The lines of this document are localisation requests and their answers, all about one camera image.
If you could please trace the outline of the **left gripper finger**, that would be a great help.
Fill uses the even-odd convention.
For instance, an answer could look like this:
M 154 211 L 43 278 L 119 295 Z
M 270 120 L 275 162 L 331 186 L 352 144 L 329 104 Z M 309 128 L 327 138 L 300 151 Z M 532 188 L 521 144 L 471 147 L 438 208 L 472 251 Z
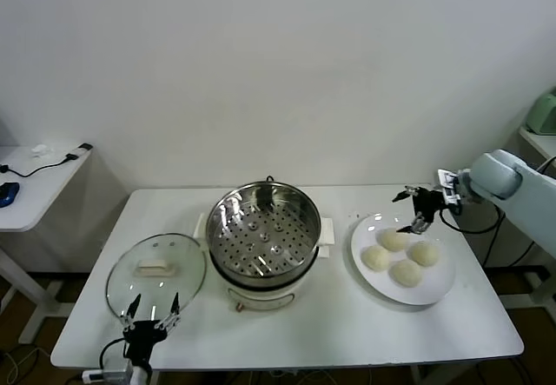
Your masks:
M 156 327 L 158 329 L 173 329 L 176 324 L 180 321 L 180 303 L 179 303 L 179 293 L 176 292 L 173 302 L 170 307 L 169 314 L 160 320 Z
M 141 294 L 138 294 L 136 298 L 129 304 L 127 310 L 124 314 L 120 316 L 120 322 L 123 325 L 124 329 L 130 329 L 134 325 L 134 318 L 136 315 L 136 311 L 140 305 L 141 301 Z

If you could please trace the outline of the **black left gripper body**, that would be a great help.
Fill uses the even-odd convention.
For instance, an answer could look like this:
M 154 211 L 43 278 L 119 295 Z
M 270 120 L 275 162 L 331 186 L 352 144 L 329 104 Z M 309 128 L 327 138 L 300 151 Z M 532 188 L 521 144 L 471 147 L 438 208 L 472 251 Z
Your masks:
M 148 366 L 154 346 L 168 337 L 164 327 L 158 321 L 134 322 L 123 330 L 123 338 L 128 343 L 125 357 L 133 366 Z

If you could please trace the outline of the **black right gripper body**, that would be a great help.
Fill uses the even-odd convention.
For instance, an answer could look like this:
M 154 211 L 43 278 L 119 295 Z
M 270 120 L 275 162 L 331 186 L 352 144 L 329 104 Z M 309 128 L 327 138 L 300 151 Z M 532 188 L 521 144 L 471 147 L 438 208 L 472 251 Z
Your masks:
M 417 188 L 413 196 L 414 213 L 424 222 L 433 222 L 437 211 L 446 207 L 443 193 L 438 190 Z

